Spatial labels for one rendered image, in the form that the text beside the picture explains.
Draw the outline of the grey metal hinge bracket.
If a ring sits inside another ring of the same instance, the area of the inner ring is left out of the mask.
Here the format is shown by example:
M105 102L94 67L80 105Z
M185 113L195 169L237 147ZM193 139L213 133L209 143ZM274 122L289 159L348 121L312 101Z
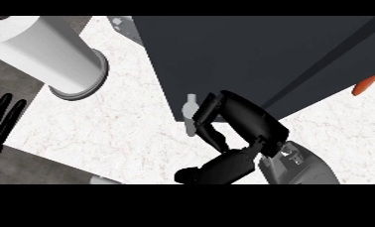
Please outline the grey metal hinge bracket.
M116 31L133 40L139 45L144 45L136 25L131 16L108 16L110 23Z

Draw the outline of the white cylindrical appliance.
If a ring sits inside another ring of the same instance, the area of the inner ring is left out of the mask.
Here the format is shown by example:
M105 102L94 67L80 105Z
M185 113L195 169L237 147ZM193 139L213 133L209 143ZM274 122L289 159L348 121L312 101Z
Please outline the white cylindrical appliance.
M0 16L0 59L69 101L91 97L108 77L105 55L60 16Z

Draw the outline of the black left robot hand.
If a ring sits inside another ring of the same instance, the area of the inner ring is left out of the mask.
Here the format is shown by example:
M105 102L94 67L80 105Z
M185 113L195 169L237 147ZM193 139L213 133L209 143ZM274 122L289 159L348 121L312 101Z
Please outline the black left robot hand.
M23 111L27 107L27 100L21 99L11 108L11 111L7 111L12 99L14 99L12 93L7 93L0 97L0 153L4 152L7 139L20 120Z

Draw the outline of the orange vegetable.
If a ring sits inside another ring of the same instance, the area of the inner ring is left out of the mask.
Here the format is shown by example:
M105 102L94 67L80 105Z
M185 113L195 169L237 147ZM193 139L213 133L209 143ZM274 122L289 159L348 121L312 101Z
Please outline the orange vegetable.
M373 85L374 82L375 75L373 75L371 77L368 77L367 79L364 79L361 82L356 83L352 90L352 94L358 96L368 89L368 87Z

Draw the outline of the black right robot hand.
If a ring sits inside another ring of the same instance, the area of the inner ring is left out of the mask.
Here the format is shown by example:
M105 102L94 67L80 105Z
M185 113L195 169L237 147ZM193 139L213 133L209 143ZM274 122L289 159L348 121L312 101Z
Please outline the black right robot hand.
M238 135L249 142L243 149L231 149L225 135L216 130L213 121L222 116ZM289 128L268 111L232 91L209 94L193 117L195 134L221 152L200 168L176 172L175 181L184 184L231 184L256 170L257 154L274 157L283 150Z

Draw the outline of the dark grey cabinet door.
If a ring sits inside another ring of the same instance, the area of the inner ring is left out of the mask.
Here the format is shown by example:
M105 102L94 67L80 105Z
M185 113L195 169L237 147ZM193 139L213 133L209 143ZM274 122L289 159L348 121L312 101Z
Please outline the dark grey cabinet door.
M136 16L175 119L226 89L284 118L375 75L375 16Z

